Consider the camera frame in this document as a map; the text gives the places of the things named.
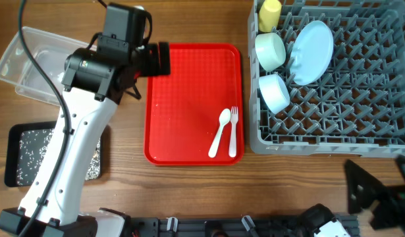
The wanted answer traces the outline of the white plastic spoon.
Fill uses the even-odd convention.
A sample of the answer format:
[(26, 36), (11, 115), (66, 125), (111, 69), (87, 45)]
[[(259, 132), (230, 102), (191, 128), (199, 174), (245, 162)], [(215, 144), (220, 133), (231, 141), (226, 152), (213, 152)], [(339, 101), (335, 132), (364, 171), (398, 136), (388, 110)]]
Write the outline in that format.
[(231, 118), (230, 109), (224, 109), (219, 116), (219, 127), (208, 151), (208, 156), (210, 158), (214, 158), (216, 156), (219, 148), (219, 143), (221, 141), (223, 129), (230, 122), (230, 118)]

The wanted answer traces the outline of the green bowl with food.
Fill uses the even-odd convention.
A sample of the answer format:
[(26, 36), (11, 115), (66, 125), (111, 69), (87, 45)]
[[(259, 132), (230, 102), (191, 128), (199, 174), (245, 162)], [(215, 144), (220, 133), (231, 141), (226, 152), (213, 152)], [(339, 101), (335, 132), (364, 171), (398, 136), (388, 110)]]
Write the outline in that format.
[(257, 35), (255, 50), (257, 59), (265, 71), (273, 71), (279, 68), (286, 60), (284, 43), (276, 33)]

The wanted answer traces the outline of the yellow plastic cup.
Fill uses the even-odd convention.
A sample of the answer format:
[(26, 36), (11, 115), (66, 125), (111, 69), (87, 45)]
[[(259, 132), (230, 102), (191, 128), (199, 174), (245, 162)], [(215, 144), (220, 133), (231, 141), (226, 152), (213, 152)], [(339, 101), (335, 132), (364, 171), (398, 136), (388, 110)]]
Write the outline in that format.
[(265, 0), (258, 13), (258, 28), (261, 32), (270, 32), (279, 24), (282, 4), (279, 0)]

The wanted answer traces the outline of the light blue bowl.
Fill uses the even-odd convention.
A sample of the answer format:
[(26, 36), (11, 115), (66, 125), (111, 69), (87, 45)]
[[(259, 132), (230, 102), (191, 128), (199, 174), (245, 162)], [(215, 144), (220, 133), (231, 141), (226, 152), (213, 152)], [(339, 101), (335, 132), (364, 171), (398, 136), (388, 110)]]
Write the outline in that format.
[(280, 113), (290, 104), (290, 96), (283, 79), (278, 74), (259, 78), (261, 95), (273, 114)]

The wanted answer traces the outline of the light blue plate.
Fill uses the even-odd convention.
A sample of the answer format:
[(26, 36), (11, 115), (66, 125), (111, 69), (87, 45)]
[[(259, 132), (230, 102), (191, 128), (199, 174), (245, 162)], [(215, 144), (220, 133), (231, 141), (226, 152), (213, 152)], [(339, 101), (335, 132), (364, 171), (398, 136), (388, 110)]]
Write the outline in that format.
[(290, 54), (294, 61), (289, 71), (295, 75), (294, 82), (305, 86), (318, 80), (330, 64), (333, 50), (333, 35), (324, 22), (315, 20), (306, 25)]

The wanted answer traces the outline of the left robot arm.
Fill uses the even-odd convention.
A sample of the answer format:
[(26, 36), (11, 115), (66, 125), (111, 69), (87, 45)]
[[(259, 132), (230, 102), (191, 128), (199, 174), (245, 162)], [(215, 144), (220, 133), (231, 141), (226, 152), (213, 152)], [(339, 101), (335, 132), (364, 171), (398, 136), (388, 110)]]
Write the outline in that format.
[(140, 77), (171, 72), (169, 44), (151, 43), (152, 17), (141, 7), (106, 6), (102, 32), (67, 57), (61, 106), (38, 174), (18, 207), (2, 210), (13, 236), (131, 236), (130, 217), (102, 208), (80, 212), (85, 177), (98, 140), (122, 96), (139, 99)]

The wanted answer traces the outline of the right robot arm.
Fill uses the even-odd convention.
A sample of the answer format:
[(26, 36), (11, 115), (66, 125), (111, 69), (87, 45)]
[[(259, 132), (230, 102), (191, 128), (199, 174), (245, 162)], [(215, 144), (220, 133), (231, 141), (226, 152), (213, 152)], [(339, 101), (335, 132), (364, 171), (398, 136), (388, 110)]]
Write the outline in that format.
[[(399, 155), (394, 161), (405, 181), (405, 156)], [(369, 209), (373, 230), (399, 227), (405, 234), (405, 184), (386, 186), (349, 159), (344, 163), (344, 172), (349, 214)]]

